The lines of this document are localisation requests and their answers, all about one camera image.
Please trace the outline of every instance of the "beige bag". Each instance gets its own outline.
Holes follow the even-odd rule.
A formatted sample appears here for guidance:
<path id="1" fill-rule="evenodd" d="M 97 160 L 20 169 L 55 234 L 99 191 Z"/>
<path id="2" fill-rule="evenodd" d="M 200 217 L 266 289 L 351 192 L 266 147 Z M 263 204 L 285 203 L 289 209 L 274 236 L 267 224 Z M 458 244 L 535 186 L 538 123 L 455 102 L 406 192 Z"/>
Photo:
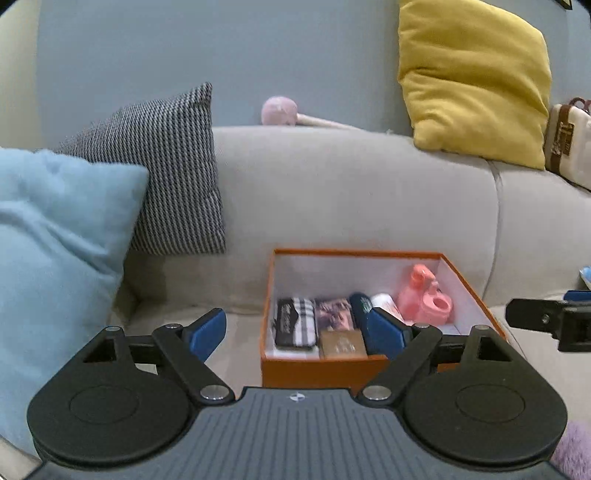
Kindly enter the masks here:
<path id="1" fill-rule="evenodd" d="M 574 98 L 550 111 L 544 155 L 546 169 L 591 190 L 591 100 Z"/>

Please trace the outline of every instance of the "ridged gray surface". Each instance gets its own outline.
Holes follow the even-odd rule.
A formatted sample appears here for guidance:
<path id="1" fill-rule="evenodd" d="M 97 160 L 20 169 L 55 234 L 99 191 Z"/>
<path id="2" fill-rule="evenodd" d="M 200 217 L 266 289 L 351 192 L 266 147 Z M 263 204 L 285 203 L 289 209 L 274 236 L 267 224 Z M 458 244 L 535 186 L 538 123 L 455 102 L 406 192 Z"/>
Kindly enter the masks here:
<path id="1" fill-rule="evenodd" d="M 345 390 L 250 389 L 206 408 L 173 447 L 103 472 L 45 465 L 31 480 L 551 480 L 547 463 L 518 472 L 474 472 L 416 445 L 389 410 L 362 407 Z"/>

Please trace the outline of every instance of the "metal bolt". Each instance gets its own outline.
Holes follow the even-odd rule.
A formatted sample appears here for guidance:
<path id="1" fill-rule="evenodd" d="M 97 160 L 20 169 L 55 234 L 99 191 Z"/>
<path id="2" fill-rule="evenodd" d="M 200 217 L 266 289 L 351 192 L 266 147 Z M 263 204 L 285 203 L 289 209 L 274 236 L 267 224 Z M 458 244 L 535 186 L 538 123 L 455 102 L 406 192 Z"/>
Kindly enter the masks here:
<path id="1" fill-rule="evenodd" d="M 392 391 L 383 385 L 370 385 L 363 389 L 363 396 L 372 401 L 387 400 L 390 395 Z"/>
<path id="2" fill-rule="evenodd" d="M 205 400 L 220 401 L 230 394 L 230 390 L 223 385 L 208 385 L 203 387 L 199 393 Z"/>

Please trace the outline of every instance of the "sofa backrest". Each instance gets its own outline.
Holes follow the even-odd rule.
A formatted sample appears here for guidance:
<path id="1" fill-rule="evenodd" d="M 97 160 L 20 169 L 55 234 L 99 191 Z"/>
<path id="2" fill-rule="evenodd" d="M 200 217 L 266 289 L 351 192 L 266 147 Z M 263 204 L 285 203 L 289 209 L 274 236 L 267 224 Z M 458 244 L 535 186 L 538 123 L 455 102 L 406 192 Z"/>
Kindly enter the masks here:
<path id="1" fill-rule="evenodd" d="M 491 162 L 499 196 L 489 306 L 515 297 L 545 298 L 584 288 L 591 265 L 591 192 L 549 171 Z"/>
<path id="2" fill-rule="evenodd" d="M 498 218 L 485 160 L 426 153 L 410 138 L 363 131 L 228 127 L 214 134 L 228 252 L 130 252 L 125 277 L 140 298 L 259 309 L 279 246 L 441 251 L 483 293 Z"/>

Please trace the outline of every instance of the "pillow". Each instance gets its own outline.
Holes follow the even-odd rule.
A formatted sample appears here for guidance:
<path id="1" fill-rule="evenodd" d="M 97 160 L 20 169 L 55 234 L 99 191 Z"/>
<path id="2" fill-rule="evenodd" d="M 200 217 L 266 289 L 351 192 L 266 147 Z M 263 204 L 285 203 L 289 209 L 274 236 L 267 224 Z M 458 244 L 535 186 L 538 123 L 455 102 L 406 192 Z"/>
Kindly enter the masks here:
<path id="1" fill-rule="evenodd" d="M 0 148 L 0 435 L 35 453 L 33 395 L 109 316 L 148 172 Z"/>
<path id="2" fill-rule="evenodd" d="M 212 86 L 169 100 L 130 105 L 56 152 L 150 171 L 131 248 L 152 255 L 225 250 L 213 149 Z"/>
<path id="3" fill-rule="evenodd" d="M 538 30 L 480 0 L 401 0 L 398 36 L 418 148 L 544 169 L 551 75 Z"/>

